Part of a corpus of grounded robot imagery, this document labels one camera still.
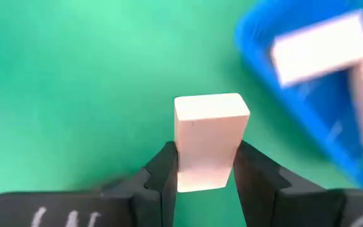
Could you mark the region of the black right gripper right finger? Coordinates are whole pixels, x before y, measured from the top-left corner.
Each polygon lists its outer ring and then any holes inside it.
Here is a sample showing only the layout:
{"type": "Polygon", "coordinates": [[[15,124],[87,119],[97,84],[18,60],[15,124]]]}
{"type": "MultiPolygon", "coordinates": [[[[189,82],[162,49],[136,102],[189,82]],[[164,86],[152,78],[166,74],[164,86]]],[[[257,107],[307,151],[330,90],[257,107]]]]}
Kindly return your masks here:
{"type": "Polygon", "coordinates": [[[247,227],[338,227],[345,197],[279,165],[242,141],[233,164],[247,227]]]}

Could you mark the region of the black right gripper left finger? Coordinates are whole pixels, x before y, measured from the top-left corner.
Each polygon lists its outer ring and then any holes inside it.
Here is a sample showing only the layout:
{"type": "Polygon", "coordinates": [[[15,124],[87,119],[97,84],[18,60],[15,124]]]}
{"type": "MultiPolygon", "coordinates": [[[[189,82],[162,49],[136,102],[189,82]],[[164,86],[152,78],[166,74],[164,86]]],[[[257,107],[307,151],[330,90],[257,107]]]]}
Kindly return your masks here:
{"type": "Polygon", "coordinates": [[[135,227],[173,227],[178,186],[178,153],[173,141],[131,177],[105,184],[101,194],[130,199],[135,227]]]}

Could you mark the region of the blue plastic basket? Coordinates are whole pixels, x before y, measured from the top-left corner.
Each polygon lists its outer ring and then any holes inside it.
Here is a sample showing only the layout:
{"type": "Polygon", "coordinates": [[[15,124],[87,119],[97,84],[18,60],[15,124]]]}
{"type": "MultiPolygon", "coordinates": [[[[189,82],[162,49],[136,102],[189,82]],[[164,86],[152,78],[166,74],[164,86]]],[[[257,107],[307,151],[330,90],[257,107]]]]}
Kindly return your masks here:
{"type": "Polygon", "coordinates": [[[238,22],[235,42],[258,79],[327,157],[363,187],[362,130],[351,87],[352,66],[282,87],[271,58],[276,37],[363,10],[363,0],[259,0],[238,22]]]}

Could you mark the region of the short natural wood block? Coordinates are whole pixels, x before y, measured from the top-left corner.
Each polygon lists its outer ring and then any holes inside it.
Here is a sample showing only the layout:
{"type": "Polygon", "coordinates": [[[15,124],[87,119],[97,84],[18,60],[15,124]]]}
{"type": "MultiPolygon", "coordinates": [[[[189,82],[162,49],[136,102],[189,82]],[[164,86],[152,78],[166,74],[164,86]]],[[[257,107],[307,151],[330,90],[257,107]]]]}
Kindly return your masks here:
{"type": "Polygon", "coordinates": [[[282,87],[352,66],[363,59],[363,10],[280,35],[270,54],[282,87]]]}

